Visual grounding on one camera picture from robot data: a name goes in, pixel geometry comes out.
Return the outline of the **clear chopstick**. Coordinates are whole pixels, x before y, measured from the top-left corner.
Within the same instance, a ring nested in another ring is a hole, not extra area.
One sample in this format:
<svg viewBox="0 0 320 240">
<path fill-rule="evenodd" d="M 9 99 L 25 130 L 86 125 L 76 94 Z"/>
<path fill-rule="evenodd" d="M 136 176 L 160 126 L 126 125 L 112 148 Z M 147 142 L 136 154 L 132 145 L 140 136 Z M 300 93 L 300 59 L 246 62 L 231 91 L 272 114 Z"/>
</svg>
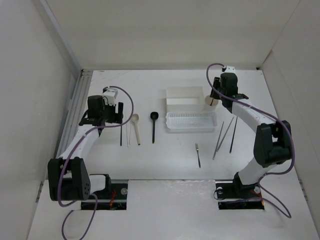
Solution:
<svg viewBox="0 0 320 240">
<path fill-rule="evenodd" d="M 131 130 L 132 130 L 132 125 L 130 123 L 126 124 L 126 142 L 127 142 L 127 147 L 129 148 L 131 145 Z"/>
</svg>

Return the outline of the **black chopstick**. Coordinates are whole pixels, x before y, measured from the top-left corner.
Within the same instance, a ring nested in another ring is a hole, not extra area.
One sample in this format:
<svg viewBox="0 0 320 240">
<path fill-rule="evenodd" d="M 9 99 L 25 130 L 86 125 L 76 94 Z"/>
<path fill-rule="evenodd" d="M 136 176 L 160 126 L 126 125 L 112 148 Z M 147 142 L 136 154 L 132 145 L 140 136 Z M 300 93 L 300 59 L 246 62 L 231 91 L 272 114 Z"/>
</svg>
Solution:
<svg viewBox="0 0 320 240">
<path fill-rule="evenodd" d="M 122 147 L 123 145 L 123 127 L 120 126 L 120 146 Z"/>
<path fill-rule="evenodd" d="M 229 153 L 232 153 L 233 150 L 233 145 L 234 145 L 234 139 L 235 139 L 235 133 L 236 133 L 236 128 L 237 128 L 237 123 L 238 123 L 238 117 L 236 117 L 234 128 L 233 128 L 233 133 L 232 133 L 232 139 L 231 139 L 231 144 L 229 148 Z"/>
</svg>

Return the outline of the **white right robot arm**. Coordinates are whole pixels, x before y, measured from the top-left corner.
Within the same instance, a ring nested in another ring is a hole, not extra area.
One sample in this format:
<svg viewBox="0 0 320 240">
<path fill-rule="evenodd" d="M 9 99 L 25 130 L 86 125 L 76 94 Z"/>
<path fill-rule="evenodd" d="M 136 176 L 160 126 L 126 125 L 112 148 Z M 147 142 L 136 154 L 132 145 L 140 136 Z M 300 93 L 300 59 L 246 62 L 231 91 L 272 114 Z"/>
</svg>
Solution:
<svg viewBox="0 0 320 240">
<path fill-rule="evenodd" d="M 238 77 L 224 72 L 213 80 L 211 95 L 220 100 L 223 107 L 240 118 L 255 133 L 253 159 L 234 175 L 228 188 L 237 197 L 243 197 L 259 179 L 276 165 L 292 159 L 292 136 L 290 124 L 254 107 L 249 98 L 238 93 Z"/>
</svg>

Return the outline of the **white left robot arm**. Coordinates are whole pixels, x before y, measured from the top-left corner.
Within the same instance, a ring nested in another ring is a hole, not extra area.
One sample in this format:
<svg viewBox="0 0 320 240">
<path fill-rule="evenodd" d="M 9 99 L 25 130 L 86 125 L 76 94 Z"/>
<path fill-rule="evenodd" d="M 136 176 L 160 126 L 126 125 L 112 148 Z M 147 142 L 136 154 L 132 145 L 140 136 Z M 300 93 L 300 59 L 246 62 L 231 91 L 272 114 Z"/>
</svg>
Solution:
<svg viewBox="0 0 320 240">
<path fill-rule="evenodd" d="M 112 186 L 106 174 L 90 176 L 85 166 L 93 143 L 101 136 L 106 124 L 123 122 L 124 104 L 107 104 L 107 97 L 88 97 L 88 109 L 84 112 L 77 133 L 67 149 L 47 164 L 49 195 L 52 201 L 87 200 L 91 193 L 100 198 L 111 195 Z"/>
</svg>

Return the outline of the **beige wooden spoon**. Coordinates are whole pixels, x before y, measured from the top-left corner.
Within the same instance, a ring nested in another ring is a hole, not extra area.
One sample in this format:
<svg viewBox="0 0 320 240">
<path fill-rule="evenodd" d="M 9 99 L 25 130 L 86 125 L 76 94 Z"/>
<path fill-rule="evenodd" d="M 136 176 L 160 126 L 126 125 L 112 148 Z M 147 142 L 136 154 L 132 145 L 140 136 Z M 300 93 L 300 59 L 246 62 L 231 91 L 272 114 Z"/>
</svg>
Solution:
<svg viewBox="0 0 320 240">
<path fill-rule="evenodd" d="M 136 113 L 133 114 L 132 117 L 131 117 L 131 121 L 133 122 L 133 125 L 134 125 L 137 144 L 140 146 L 141 145 L 141 141 L 140 141 L 140 134 L 139 134 L 139 128 L 138 128 L 139 115 L 136 114 Z"/>
</svg>

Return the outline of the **white paper cup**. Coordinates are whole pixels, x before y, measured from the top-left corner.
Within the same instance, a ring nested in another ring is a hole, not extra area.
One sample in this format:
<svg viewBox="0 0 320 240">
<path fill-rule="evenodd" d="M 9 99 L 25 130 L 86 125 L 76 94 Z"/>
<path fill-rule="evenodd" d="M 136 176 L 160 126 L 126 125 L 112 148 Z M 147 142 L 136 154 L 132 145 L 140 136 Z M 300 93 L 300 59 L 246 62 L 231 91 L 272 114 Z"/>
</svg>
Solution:
<svg viewBox="0 0 320 240">
<path fill-rule="evenodd" d="M 210 97 L 210 95 L 207 95 L 204 98 L 205 104 L 204 104 L 204 111 L 214 111 L 219 104 L 219 101 L 217 99 L 214 99 L 213 97 Z"/>
</svg>

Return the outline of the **black spoon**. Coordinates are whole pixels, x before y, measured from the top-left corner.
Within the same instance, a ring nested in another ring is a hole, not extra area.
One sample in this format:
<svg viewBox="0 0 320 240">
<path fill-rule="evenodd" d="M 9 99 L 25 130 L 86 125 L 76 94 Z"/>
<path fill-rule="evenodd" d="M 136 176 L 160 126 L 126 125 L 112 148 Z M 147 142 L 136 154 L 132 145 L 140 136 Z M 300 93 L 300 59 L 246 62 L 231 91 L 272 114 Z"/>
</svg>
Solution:
<svg viewBox="0 0 320 240">
<path fill-rule="evenodd" d="M 152 143 L 155 143 L 155 133 L 156 133 L 156 120 L 159 118 L 159 113 L 153 111 L 150 113 L 150 119 L 152 120 Z"/>
</svg>

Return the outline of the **white square box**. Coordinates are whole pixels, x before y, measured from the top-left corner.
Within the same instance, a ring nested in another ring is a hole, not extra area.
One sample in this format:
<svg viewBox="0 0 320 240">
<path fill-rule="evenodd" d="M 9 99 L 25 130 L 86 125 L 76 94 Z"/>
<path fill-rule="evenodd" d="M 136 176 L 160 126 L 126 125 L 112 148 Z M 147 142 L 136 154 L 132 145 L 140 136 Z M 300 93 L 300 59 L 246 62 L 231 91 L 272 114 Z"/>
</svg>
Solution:
<svg viewBox="0 0 320 240">
<path fill-rule="evenodd" d="M 205 98 L 201 86 L 168 87 L 166 89 L 167 112 L 201 112 Z"/>
</svg>

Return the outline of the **white perforated basket tray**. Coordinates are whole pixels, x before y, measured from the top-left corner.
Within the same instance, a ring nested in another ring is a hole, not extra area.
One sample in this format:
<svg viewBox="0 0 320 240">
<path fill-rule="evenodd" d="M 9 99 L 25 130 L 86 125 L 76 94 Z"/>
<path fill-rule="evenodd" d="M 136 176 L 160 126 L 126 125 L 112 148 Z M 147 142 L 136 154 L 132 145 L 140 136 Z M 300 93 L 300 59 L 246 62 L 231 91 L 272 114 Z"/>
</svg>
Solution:
<svg viewBox="0 0 320 240">
<path fill-rule="evenodd" d="M 171 133 L 211 133 L 218 120 L 214 111 L 168 112 L 166 126 Z"/>
</svg>

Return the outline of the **metal chopstick left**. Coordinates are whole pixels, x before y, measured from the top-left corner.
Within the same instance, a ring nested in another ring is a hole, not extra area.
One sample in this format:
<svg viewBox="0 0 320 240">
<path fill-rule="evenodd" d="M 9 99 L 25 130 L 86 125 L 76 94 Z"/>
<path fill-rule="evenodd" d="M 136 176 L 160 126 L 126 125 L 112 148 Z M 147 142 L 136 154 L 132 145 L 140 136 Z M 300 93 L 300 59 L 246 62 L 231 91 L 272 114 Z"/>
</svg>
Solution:
<svg viewBox="0 0 320 240">
<path fill-rule="evenodd" d="M 219 143 L 220 143 L 220 138 L 221 138 L 221 135 L 222 135 L 222 131 L 223 131 L 224 124 L 225 124 L 225 121 L 223 121 L 222 124 L 221 124 L 221 128 L 220 128 L 219 135 L 218 135 L 218 138 L 217 138 L 217 143 L 216 143 L 216 146 L 215 146 L 215 150 L 214 150 L 214 153 L 213 153 L 212 160 L 215 160 L 215 157 L 216 157 L 216 154 L 217 154 L 217 151 L 218 151 L 218 146 L 219 146 Z"/>
</svg>

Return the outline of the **small metal fork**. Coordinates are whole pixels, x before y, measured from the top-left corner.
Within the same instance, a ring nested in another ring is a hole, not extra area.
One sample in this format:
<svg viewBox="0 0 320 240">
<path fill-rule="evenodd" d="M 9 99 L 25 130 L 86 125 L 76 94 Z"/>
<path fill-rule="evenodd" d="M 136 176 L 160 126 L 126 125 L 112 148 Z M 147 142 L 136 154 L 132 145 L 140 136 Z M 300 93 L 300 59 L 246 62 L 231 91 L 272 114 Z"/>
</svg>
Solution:
<svg viewBox="0 0 320 240">
<path fill-rule="evenodd" d="M 197 153 L 198 167 L 201 168 L 201 161 L 200 161 L 200 154 L 199 154 L 199 146 L 198 146 L 198 143 L 195 143 L 195 150 L 196 150 L 196 153 Z"/>
</svg>

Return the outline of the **aluminium rail frame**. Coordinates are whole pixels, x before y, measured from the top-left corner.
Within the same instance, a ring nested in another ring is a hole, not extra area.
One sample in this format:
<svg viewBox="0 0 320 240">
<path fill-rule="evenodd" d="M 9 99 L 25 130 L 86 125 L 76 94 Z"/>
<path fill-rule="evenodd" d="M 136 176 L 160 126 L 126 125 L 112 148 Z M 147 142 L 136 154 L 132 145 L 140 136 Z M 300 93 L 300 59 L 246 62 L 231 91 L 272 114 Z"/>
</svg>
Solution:
<svg viewBox="0 0 320 240">
<path fill-rule="evenodd" d="M 48 1 L 35 0 L 33 3 L 70 70 L 68 93 L 54 152 L 54 157 L 57 158 L 66 150 L 76 134 L 77 125 L 84 112 L 93 71 L 84 69 L 80 65 Z"/>
</svg>

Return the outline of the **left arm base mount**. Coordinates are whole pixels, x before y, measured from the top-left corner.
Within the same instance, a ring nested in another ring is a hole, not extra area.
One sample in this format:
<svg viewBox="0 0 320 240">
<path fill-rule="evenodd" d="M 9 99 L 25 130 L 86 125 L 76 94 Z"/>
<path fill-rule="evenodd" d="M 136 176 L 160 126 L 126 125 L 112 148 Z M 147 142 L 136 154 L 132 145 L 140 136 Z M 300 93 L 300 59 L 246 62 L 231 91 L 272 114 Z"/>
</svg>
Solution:
<svg viewBox="0 0 320 240">
<path fill-rule="evenodd" d="M 128 180 L 108 179 L 107 187 L 100 191 L 95 191 L 97 196 L 97 211 L 122 211 L 127 209 Z"/>
</svg>

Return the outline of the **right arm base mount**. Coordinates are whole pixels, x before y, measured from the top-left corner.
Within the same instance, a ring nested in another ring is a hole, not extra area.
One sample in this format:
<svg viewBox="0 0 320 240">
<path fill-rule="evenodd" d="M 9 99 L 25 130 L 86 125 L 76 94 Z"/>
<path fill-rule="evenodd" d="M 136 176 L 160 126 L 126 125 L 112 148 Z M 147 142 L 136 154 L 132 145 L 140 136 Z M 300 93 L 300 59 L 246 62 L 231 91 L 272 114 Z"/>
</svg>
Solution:
<svg viewBox="0 0 320 240">
<path fill-rule="evenodd" d="M 239 186 L 232 180 L 215 181 L 215 198 L 219 210 L 264 210 L 257 184 Z"/>
</svg>

